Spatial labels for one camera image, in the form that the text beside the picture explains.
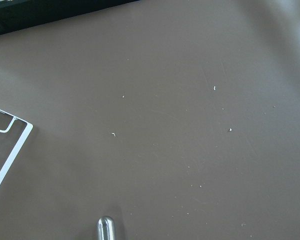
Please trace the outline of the steel muddler with black tip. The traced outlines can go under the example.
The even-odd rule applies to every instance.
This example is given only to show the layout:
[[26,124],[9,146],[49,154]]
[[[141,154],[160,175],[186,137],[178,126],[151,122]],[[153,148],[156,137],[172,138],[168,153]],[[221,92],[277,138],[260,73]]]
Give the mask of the steel muddler with black tip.
[[97,222],[98,240],[115,240],[115,222],[110,216],[102,216]]

